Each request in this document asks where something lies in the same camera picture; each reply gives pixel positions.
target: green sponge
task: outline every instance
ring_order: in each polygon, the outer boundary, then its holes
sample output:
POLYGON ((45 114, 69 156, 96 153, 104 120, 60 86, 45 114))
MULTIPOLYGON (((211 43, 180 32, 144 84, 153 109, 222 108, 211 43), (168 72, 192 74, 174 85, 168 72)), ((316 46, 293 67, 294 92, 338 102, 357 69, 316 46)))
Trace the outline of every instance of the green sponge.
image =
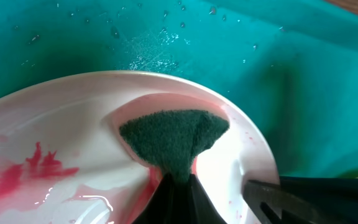
POLYGON ((227 129, 228 121, 208 111, 171 110, 130 120, 119 132, 139 158, 185 183, 194 158, 227 129))

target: sponge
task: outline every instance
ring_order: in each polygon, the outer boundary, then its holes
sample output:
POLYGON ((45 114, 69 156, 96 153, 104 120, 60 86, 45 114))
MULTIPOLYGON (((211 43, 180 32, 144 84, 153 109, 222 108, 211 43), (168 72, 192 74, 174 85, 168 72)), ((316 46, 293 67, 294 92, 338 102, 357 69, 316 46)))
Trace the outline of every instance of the sponge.
POLYGON ((132 119, 119 133, 140 159, 185 183, 194 158, 228 128, 225 119, 205 110, 170 110, 132 119))

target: teal plastic tray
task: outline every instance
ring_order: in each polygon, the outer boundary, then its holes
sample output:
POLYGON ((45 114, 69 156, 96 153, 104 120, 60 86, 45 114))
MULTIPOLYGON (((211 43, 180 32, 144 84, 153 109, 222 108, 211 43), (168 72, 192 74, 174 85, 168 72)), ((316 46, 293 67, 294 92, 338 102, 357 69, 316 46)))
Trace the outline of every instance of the teal plastic tray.
POLYGON ((98 70, 162 72, 224 95, 281 175, 358 176, 358 17, 336 6, 0 0, 0 97, 98 70))

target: sauce residue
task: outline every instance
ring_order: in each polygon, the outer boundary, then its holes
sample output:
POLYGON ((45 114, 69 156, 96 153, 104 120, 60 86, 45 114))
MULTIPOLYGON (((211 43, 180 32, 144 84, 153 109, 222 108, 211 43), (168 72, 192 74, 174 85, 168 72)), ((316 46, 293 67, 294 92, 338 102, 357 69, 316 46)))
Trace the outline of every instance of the sauce residue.
POLYGON ((0 157, 0 213, 8 209, 26 211, 38 208, 50 195, 53 186, 78 172, 77 167, 63 168, 56 152, 42 157, 41 144, 22 164, 0 157))

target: plate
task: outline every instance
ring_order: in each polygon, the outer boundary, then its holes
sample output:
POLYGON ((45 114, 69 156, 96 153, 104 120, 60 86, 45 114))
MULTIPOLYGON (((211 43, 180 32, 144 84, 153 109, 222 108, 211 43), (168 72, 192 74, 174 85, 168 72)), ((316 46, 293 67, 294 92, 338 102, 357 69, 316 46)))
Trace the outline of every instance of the plate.
POLYGON ((251 178, 278 183, 273 155, 255 124, 206 87, 150 72, 59 78, 0 99, 0 223, 127 223, 149 170, 123 150, 111 113, 146 94, 212 102, 230 129, 198 156, 196 172, 227 223, 257 222, 241 196, 251 178))

